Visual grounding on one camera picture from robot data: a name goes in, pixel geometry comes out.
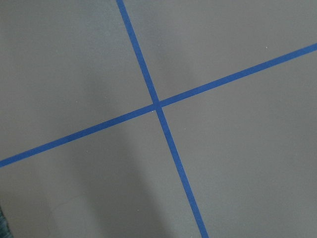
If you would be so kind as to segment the beige hand brush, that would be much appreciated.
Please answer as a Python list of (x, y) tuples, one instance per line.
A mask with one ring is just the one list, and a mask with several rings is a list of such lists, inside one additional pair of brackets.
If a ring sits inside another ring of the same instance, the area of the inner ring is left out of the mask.
[(2, 210), (0, 211), (0, 238), (13, 238)]

